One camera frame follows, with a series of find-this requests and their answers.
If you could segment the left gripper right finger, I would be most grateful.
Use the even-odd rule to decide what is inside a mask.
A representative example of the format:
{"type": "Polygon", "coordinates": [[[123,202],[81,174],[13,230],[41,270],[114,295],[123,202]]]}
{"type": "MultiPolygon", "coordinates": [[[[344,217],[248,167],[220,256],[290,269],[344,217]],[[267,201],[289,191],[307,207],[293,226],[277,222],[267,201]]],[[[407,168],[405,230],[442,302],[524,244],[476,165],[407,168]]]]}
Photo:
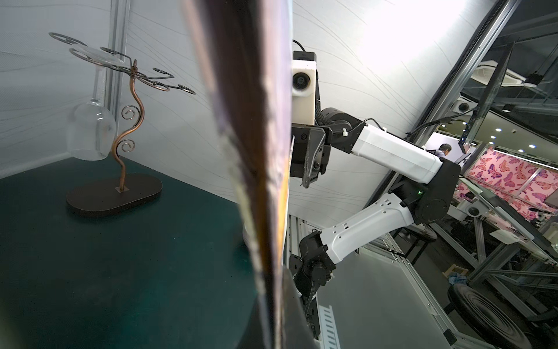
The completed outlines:
{"type": "Polygon", "coordinates": [[[318,346],[307,325],[298,291],[289,269],[282,270],[282,348],[316,349],[318,346]]]}

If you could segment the wine glass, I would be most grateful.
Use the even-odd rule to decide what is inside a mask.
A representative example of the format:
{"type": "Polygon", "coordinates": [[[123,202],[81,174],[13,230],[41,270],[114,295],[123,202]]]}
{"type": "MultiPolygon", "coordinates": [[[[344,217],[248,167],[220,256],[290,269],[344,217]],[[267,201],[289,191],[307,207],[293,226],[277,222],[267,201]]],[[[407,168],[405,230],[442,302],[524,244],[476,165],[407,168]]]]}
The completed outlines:
{"type": "Polygon", "coordinates": [[[116,120],[103,105],[103,70],[119,68],[124,61],[108,52],[82,44],[73,44],[70,53],[95,66],[90,101],[76,106],[68,116],[66,143],[72,157],[84,161],[100,161],[108,157],[116,136],[116,120]]]}

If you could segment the white vent grille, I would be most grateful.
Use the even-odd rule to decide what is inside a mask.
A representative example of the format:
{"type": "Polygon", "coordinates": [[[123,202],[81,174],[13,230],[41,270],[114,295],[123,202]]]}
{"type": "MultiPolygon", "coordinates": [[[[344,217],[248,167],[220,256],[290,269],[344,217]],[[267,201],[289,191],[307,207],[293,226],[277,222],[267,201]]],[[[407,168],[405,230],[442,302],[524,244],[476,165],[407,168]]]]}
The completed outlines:
{"type": "Polygon", "coordinates": [[[331,306],[318,306],[319,322],[320,322],[320,348],[321,349],[340,349],[341,343],[335,322],[334,311],[331,306]]]}

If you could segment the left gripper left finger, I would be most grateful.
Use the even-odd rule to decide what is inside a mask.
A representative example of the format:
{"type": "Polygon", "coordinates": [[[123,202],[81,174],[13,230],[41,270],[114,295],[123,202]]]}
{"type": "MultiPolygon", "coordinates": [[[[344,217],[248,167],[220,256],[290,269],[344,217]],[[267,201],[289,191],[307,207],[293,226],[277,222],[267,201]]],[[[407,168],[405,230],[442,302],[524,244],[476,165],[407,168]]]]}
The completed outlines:
{"type": "Polygon", "coordinates": [[[260,302],[254,301],[251,314],[244,333],[236,347],[237,349],[264,349],[262,324],[260,316],[260,302]]]}

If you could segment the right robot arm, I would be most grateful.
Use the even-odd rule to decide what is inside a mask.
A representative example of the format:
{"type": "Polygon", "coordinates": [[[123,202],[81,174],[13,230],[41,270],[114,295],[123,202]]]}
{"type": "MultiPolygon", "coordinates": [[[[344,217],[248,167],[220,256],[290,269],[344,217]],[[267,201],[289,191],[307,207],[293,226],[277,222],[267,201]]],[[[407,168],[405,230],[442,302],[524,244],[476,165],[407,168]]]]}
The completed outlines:
{"type": "Polygon", "coordinates": [[[441,220],[449,210],[461,167],[434,151],[399,138],[374,119],[360,120],[335,108],[318,113],[316,121],[295,116],[291,176],[308,188],[326,172],[332,148],[387,168],[391,179],[360,212],[342,222],[314,229],[291,257],[291,271],[302,305],[309,309],[320,287],[351,252],[400,228],[441,220]]]}

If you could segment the floral paper bag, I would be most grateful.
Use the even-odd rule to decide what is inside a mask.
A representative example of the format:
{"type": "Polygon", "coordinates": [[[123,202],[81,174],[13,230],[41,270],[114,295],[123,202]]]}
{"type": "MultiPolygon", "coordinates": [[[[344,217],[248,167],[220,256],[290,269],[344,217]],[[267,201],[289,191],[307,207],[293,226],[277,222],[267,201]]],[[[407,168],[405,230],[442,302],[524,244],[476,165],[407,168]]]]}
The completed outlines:
{"type": "Polygon", "coordinates": [[[287,1],[183,1],[247,232],[263,348],[285,346],[282,252],[291,163],[287,1]]]}

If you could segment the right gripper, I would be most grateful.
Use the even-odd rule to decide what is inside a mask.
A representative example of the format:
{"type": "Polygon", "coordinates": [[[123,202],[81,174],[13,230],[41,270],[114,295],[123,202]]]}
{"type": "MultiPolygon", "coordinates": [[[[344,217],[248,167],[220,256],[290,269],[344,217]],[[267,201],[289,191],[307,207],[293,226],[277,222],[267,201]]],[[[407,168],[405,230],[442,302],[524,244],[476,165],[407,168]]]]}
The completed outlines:
{"type": "Polygon", "coordinates": [[[292,124],[294,146],[291,156],[290,177],[302,179],[302,186],[309,188],[327,169],[331,153],[330,127],[292,124]]]}

